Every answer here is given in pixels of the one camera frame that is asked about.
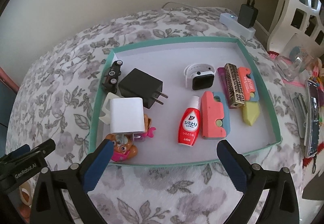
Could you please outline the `pink puppy toy figure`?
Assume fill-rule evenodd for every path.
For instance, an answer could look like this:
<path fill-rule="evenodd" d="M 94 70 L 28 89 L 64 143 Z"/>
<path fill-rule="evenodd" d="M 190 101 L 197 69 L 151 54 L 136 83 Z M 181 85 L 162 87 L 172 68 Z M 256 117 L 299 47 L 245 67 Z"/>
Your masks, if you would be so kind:
<path fill-rule="evenodd" d="M 114 151 L 111 160 L 119 163 L 129 160 L 138 154 L 136 142 L 143 142 L 147 138 L 153 138 L 156 128 L 151 125 L 151 117 L 144 114 L 145 132 L 139 134 L 108 134 L 106 139 L 112 141 Z"/>

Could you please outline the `white charger plug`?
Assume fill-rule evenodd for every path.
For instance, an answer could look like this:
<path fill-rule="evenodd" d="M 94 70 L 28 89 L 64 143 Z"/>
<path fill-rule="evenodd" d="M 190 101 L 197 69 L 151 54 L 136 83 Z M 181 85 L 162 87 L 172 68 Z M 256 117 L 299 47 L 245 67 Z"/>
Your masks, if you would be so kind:
<path fill-rule="evenodd" d="M 110 100 L 109 108 L 111 134 L 126 135 L 146 131 L 141 98 L 115 98 Z"/>

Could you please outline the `red stain remover bottle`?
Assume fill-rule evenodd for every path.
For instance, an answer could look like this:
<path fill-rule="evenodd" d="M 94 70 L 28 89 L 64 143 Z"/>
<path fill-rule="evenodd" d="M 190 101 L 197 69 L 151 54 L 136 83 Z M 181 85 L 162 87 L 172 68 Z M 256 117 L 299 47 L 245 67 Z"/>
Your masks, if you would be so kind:
<path fill-rule="evenodd" d="M 200 97 L 192 96 L 178 128 L 178 143 L 194 146 L 200 131 Z"/>

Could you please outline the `black toy car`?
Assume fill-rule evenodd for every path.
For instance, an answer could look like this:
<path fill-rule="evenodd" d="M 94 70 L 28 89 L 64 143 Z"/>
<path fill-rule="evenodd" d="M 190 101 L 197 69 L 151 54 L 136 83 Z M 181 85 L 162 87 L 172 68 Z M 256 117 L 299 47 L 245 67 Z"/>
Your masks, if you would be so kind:
<path fill-rule="evenodd" d="M 105 93 L 117 93 L 117 84 L 119 81 L 119 76 L 121 75 L 122 65 L 123 61 L 121 61 L 120 59 L 114 61 L 104 75 L 102 86 Z"/>

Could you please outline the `white smartwatch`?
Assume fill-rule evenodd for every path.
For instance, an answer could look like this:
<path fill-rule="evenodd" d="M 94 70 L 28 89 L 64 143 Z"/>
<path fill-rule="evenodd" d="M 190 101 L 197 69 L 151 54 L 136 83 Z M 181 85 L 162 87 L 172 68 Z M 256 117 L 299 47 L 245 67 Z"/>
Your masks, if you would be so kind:
<path fill-rule="evenodd" d="M 216 69 L 206 63 L 194 63 L 188 65 L 183 74 L 187 89 L 203 90 L 213 86 Z"/>

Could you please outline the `floral grey white blanket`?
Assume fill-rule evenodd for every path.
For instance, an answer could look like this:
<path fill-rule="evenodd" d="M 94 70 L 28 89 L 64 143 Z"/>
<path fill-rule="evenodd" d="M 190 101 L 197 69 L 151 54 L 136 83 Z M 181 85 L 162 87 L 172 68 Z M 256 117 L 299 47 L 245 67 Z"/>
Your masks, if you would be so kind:
<path fill-rule="evenodd" d="M 5 150 L 48 138 L 56 149 L 49 168 L 65 169 L 88 151 L 99 76 L 113 48 L 191 36 L 234 37 L 219 21 L 222 7 L 138 12 L 87 28 L 58 43 L 29 68 L 13 105 Z M 287 167 L 297 194 L 303 189 L 302 152 L 288 91 L 257 39 L 241 38 L 264 80 L 278 118 L 282 142 L 251 154 L 264 169 Z M 93 204 L 108 223 L 223 223 L 239 201 L 220 163 L 179 168 L 106 168 Z"/>

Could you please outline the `silver nail clipper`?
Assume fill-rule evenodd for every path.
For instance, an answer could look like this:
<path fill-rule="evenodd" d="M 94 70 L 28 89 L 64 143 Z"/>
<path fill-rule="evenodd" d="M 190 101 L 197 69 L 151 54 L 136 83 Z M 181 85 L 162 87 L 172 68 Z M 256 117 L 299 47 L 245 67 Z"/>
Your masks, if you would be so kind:
<path fill-rule="evenodd" d="M 301 93 L 294 92 L 293 94 L 291 94 L 291 99 L 296 116 L 296 123 L 298 126 L 299 136 L 300 138 L 305 138 L 306 115 L 308 111 L 306 108 L 304 97 Z"/>

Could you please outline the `orange blue yellow toy knife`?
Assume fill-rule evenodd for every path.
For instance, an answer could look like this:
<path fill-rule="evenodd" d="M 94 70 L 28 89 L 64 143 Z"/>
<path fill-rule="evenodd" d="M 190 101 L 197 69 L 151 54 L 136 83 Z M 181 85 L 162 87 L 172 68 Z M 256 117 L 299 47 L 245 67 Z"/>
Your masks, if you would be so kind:
<path fill-rule="evenodd" d="M 247 67 L 239 67 L 238 75 L 241 81 L 244 106 L 242 107 L 243 121 L 253 126 L 260 115 L 259 93 L 252 71 Z"/>

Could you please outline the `orange blue toy block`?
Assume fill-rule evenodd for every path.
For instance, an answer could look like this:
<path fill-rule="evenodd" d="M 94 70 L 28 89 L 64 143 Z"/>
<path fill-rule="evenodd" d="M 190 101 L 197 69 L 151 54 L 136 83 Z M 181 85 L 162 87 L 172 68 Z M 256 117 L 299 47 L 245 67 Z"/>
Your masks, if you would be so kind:
<path fill-rule="evenodd" d="M 226 97 L 222 92 L 206 91 L 201 98 L 202 137 L 225 138 L 231 131 Z"/>

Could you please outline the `clear plastic cup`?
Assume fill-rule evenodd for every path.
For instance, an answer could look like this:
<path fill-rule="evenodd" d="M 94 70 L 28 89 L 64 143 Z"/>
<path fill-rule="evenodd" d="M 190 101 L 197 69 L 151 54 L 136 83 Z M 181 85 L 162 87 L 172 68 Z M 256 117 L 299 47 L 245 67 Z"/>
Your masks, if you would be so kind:
<path fill-rule="evenodd" d="M 285 45 L 283 51 L 276 56 L 274 63 L 280 76 L 284 80 L 292 82 L 309 67 L 313 59 L 304 42 L 295 33 Z"/>

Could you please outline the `black charger plug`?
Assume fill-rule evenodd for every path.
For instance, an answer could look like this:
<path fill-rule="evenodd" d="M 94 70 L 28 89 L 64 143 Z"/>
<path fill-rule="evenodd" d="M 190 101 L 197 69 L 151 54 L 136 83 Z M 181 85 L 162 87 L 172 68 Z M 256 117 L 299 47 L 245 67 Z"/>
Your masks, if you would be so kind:
<path fill-rule="evenodd" d="M 139 97 L 143 106 L 150 109 L 154 103 L 163 105 L 159 96 L 168 98 L 163 93 L 163 82 L 146 72 L 134 68 L 120 82 L 119 91 L 123 97 Z"/>

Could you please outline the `purple lighter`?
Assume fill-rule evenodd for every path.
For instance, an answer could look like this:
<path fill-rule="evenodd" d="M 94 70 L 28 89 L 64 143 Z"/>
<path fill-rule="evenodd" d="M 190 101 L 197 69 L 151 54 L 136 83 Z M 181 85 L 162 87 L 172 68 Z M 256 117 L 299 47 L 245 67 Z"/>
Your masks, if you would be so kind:
<path fill-rule="evenodd" d="M 228 94 L 228 89 L 227 89 L 227 82 L 226 82 L 226 72 L 225 72 L 225 68 L 224 67 L 219 67 L 217 69 L 218 72 L 218 77 L 221 80 L 221 84 L 222 84 L 222 88 L 224 91 L 224 94 Z"/>

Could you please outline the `white plastic chair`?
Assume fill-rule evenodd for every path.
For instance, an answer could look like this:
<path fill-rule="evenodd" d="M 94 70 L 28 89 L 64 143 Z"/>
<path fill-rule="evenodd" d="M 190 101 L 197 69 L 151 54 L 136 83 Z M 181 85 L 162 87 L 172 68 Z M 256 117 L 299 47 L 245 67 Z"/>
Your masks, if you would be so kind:
<path fill-rule="evenodd" d="M 312 55 L 323 54 L 323 6 L 319 0 L 278 0 L 268 30 L 256 22 L 259 40 L 268 51 L 280 53 L 293 35 L 297 35 Z"/>

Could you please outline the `white power strip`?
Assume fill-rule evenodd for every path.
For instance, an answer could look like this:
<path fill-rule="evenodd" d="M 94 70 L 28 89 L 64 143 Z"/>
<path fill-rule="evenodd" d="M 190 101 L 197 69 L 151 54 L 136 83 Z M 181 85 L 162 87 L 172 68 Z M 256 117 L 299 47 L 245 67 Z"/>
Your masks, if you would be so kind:
<path fill-rule="evenodd" d="M 246 28 L 237 21 L 238 17 L 230 14 L 230 13 L 222 13 L 220 14 L 219 21 L 225 25 L 228 29 L 234 31 L 239 36 L 244 37 L 249 40 L 254 38 L 255 29 L 253 27 Z"/>

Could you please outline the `black power adapter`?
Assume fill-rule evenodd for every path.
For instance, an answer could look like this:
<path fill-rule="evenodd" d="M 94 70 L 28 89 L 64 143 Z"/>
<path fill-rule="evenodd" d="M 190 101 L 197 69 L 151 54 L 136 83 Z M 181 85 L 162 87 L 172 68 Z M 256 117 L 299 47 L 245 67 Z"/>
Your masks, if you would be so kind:
<path fill-rule="evenodd" d="M 245 28 L 251 28 L 255 24 L 258 12 L 257 8 L 247 4 L 242 4 L 237 22 Z"/>

